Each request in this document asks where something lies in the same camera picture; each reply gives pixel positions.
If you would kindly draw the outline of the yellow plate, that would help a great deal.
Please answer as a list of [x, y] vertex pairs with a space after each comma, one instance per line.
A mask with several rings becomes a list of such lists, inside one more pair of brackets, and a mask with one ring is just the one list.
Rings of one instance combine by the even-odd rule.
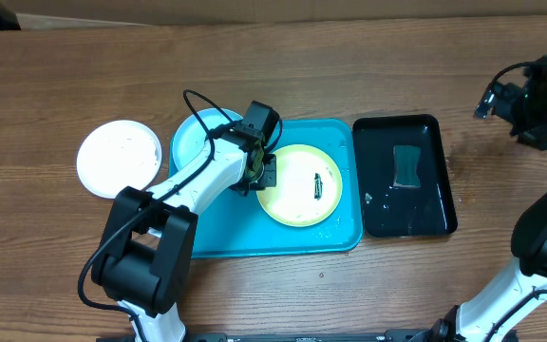
[[263, 210], [291, 227], [324, 221], [341, 201], [343, 181], [335, 161], [322, 150], [292, 144], [273, 152], [276, 185], [256, 193]]

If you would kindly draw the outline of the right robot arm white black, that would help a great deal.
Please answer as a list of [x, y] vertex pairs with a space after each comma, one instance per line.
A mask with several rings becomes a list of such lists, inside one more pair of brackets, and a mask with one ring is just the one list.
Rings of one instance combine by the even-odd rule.
[[[522, 86], [492, 79], [475, 115], [512, 125], [519, 143], [547, 149], [547, 54], [521, 62]], [[517, 221], [506, 267], [471, 300], [454, 306], [416, 341], [514, 341], [514, 327], [547, 300], [547, 193]]]

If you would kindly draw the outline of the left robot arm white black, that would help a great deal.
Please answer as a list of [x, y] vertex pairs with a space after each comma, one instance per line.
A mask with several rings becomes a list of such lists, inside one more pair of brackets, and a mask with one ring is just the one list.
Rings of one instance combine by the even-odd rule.
[[208, 141], [168, 180], [114, 199], [99, 247], [78, 279], [85, 305], [128, 316], [133, 341], [184, 341], [176, 307], [189, 273], [198, 217], [226, 189], [274, 185], [270, 145]]

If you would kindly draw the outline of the green scrubbing sponge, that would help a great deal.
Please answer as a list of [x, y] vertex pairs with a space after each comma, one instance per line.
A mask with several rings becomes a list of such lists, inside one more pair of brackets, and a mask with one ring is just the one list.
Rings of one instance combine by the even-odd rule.
[[393, 147], [394, 187], [421, 187], [421, 182], [417, 173], [420, 156], [420, 147], [412, 145], [395, 145]]

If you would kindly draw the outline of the white plate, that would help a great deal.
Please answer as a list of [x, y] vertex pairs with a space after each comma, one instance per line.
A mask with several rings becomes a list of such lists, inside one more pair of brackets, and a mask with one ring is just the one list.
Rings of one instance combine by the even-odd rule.
[[89, 192], [113, 199], [127, 186], [147, 187], [159, 173], [161, 161], [160, 141], [148, 126], [117, 120], [97, 127], [84, 139], [76, 169]]

